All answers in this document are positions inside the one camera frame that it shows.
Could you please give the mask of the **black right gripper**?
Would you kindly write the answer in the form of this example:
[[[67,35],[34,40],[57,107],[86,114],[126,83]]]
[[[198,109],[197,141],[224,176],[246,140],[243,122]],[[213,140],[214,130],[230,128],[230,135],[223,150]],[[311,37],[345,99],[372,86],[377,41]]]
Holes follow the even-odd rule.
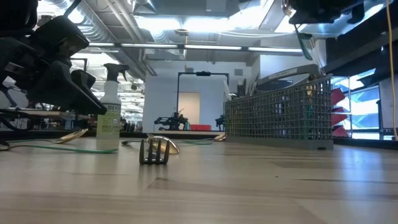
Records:
[[[293,25],[332,24],[342,14],[355,24],[364,18],[364,0],[288,0],[288,10],[295,12],[289,19]]]

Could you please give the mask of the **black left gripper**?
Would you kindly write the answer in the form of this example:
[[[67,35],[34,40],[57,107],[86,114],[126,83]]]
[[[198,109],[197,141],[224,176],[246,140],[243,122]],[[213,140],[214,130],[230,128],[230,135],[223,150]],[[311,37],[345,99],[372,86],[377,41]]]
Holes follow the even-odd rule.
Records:
[[[70,71],[55,61],[55,47],[42,38],[1,39],[1,94],[11,97],[10,87],[25,91],[27,98],[88,114],[105,114],[106,107],[91,92],[96,78],[84,70]]]

